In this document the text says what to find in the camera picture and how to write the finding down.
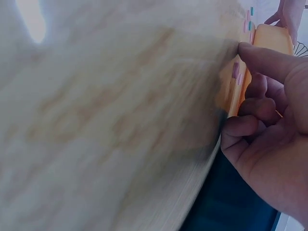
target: wood grain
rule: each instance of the wood grain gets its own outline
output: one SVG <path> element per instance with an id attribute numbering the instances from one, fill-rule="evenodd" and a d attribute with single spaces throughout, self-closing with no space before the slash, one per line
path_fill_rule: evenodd
<path id="1" fill-rule="evenodd" d="M 252 1 L 39 3 L 35 44 L 0 1 L 0 229 L 177 230 L 234 100 Z"/>

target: white floor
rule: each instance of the white floor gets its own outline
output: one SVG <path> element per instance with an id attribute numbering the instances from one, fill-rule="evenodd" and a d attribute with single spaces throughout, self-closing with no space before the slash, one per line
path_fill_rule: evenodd
<path id="1" fill-rule="evenodd" d="M 258 0 L 257 1 L 257 23 L 264 23 L 272 16 L 278 8 L 280 0 Z M 299 42 L 308 45 L 308 10 L 304 10 L 302 22 L 298 31 Z M 292 217 L 282 214 L 276 231 L 303 231 L 304 227 Z"/>

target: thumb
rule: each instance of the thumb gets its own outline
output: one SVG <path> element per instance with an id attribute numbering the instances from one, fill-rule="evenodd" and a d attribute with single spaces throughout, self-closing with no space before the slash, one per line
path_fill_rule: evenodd
<path id="1" fill-rule="evenodd" d="M 294 26 L 288 26 L 288 31 L 292 39 L 293 45 L 297 44 L 297 29 Z"/>

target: light wood surface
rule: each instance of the light wood surface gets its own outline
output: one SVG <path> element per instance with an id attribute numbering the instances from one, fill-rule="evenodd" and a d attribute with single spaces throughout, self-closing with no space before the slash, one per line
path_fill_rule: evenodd
<path id="1" fill-rule="evenodd" d="M 178 229 L 252 0 L 16 2 L 0 1 L 0 230 Z"/>

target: sticky note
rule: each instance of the sticky note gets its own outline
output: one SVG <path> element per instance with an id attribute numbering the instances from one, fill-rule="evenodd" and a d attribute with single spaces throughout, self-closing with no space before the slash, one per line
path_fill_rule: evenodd
<path id="1" fill-rule="evenodd" d="M 250 11 L 247 11 L 247 18 L 246 18 L 247 21 L 250 21 L 251 18 L 250 18 Z"/>
<path id="2" fill-rule="evenodd" d="M 254 34 L 250 33 L 250 43 L 253 43 L 253 42 L 254 42 Z"/>
<path id="3" fill-rule="evenodd" d="M 239 71 L 240 71 L 240 63 L 239 62 L 235 62 L 233 64 L 233 71 L 232 71 L 232 78 L 237 78 L 239 75 Z"/>
<path id="4" fill-rule="evenodd" d="M 236 84 L 237 85 L 241 85 L 243 83 L 243 74 L 238 74 L 237 78 L 236 78 Z"/>
<path id="5" fill-rule="evenodd" d="M 250 22 L 248 23 L 248 30 L 251 31 L 251 28 L 252 28 L 252 22 L 250 21 Z"/>
<path id="6" fill-rule="evenodd" d="M 245 20 L 244 21 L 244 33 L 247 32 L 247 28 L 248 28 L 248 22 Z"/>

